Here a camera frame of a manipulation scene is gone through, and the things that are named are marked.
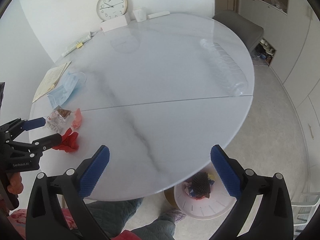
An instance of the foot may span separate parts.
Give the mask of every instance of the foot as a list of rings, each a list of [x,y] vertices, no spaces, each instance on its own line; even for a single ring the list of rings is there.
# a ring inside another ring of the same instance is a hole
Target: foot
[[[180,222],[187,216],[185,213],[183,213],[181,210],[178,210],[178,209],[172,209],[170,211],[167,211],[163,215],[168,215],[173,217],[174,223]]]

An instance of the white tabletop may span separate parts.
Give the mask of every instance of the white tabletop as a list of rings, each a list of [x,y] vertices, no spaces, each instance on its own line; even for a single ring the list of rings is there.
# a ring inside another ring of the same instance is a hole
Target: white tabletop
[[[243,96],[228,97],[215,82],[200,46],[203,38],[219,43],[242,69],[248,81]],[[98,32],[56,64],[69,60],[70,72],[87,76],[63,105],[82,111],[80,147],[71,154],[45,151],[40,168],[48,176],[60,175],[100,145],[108,146],[110,162],[90,196],[93,200],[143,197],[192,176],[210,162],[213,145],[229,144],[252,103],[249,52],[230,29],[211,19],[171,14],[132,21]],[[51,111],[43,96],[32,105],[30,119]],[[46,127],[35,129],[29,132],[30,141],[50,134]]]

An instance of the chair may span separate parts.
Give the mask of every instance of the chair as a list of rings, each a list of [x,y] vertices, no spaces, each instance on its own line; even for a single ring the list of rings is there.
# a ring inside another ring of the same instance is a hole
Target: chair
[[[251,52],[263,38],[264,30],[262,27],[243,18],[234,11],[222,11],[216,14],[213,19],[222,23],[237,34],[249,52]]]
[[[293,207],[311,207],[310,211],[299,211],[298,213],[298,220],[301,221],[300,223],[294,223],[294,226],[303,226],[307,225],[313,215],[315,214],[318,206],[320,205],[320,192],[315,192],[315,193],[302,193],[304,196],[316,196],[316,199],[314,201],[309,201],[309,202],[291,202],[291,206]],[[300,218],[299,216],[308,216],[306,219]]]

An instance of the round clock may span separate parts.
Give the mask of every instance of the round clock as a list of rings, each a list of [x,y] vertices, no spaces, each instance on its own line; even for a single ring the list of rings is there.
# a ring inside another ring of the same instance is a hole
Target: round clock
[[[107,21],[125,14],[127,0],[99,0],[97,14],[100,19]]]

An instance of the paper sheet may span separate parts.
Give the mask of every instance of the paper sheet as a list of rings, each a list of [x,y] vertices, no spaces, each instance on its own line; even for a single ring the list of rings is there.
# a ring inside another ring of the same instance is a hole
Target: paper sheet
[[[57,85],[59,79],[61,78],[64,71],[68,68],[71,61],[62,64],[58,67],[54,67],[52,69],[49,69],[47,73],[45,74],[43,80],[41,81],[39,87],[37,88],[36,94],[33,97],[32,102],[35,102],[38,100],[41,96],[43,96],[45,93],[49,92],[50,90],[54,89]]]

